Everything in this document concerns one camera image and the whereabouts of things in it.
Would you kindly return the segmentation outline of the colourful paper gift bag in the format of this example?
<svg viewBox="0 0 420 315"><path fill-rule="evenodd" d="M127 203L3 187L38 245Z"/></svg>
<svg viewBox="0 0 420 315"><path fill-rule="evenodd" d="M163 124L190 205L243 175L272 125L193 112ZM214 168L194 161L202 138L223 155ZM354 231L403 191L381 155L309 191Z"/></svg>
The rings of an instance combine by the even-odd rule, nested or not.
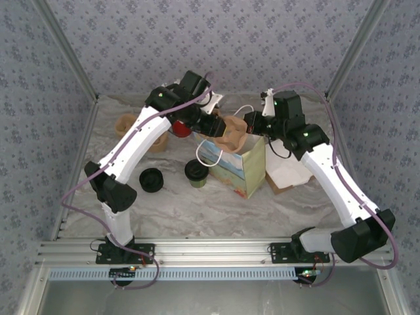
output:
<svg viewBox="0 0 420 315"><path fill-rule="evenodd" d="M199 133L192 133L192 136L198 144L196 155L208 166L210 175L239 196L250 198L265 181L266 153L263 137L247 133L243 148L231 154L216 147L214 138Z"/></svg>

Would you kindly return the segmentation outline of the green paper coffee cup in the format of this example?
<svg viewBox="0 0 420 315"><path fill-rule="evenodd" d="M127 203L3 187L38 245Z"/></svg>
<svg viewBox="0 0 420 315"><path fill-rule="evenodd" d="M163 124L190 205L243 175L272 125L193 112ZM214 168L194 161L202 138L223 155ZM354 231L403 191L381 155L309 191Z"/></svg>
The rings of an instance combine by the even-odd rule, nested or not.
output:
<svg viewBox="0 0 420 315"><path fill-rule="evenodd" d="M198 172L187 172L186 174L191 186L194 188L202 188L207 182L208 172L207 171L198 171Z"/></svg>

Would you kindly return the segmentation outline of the aluminium front rail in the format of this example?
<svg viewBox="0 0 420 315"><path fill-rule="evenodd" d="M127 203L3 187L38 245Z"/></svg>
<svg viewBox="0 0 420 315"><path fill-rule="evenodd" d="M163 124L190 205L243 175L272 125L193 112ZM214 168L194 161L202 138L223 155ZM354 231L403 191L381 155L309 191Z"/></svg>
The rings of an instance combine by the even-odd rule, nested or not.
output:
<svg viewBox="0 0 420 315"><path fill-rule="evenodd" d="M163 267L257 267L271 265L268 246L289 238L138 238L153 243L155 258ZM87 238L44 241L35 263L45 266L92 266L96 253Z"/></svg>

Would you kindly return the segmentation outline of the grey metal lower panel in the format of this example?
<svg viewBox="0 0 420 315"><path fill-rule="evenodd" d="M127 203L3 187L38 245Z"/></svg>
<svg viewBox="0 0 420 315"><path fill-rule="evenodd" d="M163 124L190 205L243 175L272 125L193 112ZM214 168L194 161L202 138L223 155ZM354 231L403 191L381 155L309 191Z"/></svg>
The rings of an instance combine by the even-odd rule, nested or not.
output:
<svg viewBox="0 0 420 315"><path fill-rule="evenodd" d="M320 287L291 280L160 281L118 290L80 268L40 268L16 315L411 315L393 272L339 267Z"/></svg>

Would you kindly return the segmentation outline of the aluminium frame post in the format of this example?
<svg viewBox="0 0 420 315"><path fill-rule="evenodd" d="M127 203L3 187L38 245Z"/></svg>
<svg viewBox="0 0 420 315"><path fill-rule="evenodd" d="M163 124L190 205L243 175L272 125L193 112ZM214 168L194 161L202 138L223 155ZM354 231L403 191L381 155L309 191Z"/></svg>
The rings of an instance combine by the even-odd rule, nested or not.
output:
<svg viewBox="0 0 420 315"><path fill-rule="evenodd" d="M334 100L338 95L341 87L345 84L347 77L355 65L358 57L361 55L366 43L369 41L370 36L375 31L382 15L386 11L391 0L372 0L365 16L363 17L357 32L355 33L352 41L344 57L337 68L325 94L328 100Z"/></svg>
<svg viewBox="0 0 420 315"><path fill-rule="evenodd" d="M50 5L46 0L31 0L31 2L81 85L81 88L92 101L96 101L97 93Z"/></svg>

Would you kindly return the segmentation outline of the red plastic cup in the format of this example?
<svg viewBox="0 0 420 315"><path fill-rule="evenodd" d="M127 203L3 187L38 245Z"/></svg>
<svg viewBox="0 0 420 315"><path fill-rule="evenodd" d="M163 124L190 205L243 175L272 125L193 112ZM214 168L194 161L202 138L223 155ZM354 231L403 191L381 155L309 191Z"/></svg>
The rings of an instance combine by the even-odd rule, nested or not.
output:
<svg viewBox="0 0 420 315"><path fill-rule="evenodd" d="M176 137L179 137L179 138L186 138L192 134L191 128L187 127L181 121L175 121L172 124L172 132Z"/></svg>

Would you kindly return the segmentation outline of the white paper napkins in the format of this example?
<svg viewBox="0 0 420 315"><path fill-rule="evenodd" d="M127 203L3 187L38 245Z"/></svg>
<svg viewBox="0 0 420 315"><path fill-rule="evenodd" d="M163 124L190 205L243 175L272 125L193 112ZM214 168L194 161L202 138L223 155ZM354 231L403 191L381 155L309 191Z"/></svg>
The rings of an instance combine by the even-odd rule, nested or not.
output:
<svg viewBox="0 0 420 315"><path fill-rule="evenodd" d="M282 159L270 148L266 148L266 174L279 189L306 184L313 177L294 156Z"/></svg>

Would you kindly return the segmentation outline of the small LED circuit board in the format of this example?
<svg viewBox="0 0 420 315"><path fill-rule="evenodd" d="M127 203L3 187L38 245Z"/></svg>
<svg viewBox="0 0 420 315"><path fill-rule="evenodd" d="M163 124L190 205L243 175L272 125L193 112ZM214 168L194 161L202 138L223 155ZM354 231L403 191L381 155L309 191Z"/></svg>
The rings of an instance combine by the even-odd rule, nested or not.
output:
<svg viewBox="0 0 420 315"><path fill-rule="evenodd" d="M321 271L313 268L295 268L295 273L297 276L296 283L312 285Z"/></svg>
<svg viewBox="0 0 420 315"><path fill-rule="evenodd" d="M108 273L110 281L120 287L125 287L134 281L135 267L111 268Z"/></svg>

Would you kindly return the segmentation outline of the tan pulp cup carrier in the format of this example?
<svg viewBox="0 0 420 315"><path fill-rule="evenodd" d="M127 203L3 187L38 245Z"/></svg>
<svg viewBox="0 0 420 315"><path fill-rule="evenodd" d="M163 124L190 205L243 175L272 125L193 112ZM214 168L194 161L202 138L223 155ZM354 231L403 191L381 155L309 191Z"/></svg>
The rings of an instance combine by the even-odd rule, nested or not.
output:
<svg viewBox="0 0 420 315"><path fill-rule="evenodd" d="M233 115L224 116L222 120L227 126L226 135L215 137L213 143L224 152L237 153L247 140L247 123Z"/></svg>

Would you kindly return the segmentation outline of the black plastic cup lid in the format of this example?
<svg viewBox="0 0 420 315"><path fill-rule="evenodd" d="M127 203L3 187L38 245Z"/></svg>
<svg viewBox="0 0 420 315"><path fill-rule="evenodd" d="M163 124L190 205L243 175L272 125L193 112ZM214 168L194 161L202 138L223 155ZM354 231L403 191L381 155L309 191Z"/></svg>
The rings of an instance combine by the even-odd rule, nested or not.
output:
<svg viewBox="0 0 420 315"><path fill-rule="evenodd" d="M184 174L188 180L200 181L207 178L209 168L202 165L197 159L192 159L185 165Z"/></svg>

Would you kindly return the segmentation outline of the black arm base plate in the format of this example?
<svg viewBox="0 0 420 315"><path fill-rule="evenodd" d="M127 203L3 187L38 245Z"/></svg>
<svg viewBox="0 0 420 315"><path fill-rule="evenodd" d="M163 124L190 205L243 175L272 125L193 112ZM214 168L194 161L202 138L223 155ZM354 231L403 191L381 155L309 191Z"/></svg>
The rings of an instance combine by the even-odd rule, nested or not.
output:
<svg viewBox="0 0 420 315"><path fill-rule="evenodd" d="M270 243L267 247L273 264L329 263L330 256L324 252L310 253L303 246L293 242Z"/></svg>
<svg viewBox="0 0 420 315"><path fill-rule="evenodd" d="M154 256L153 243L132 243L129 248ZM126 251L113 243L101 243L96 254L96 264L153 264L151 258Z"/></svg>

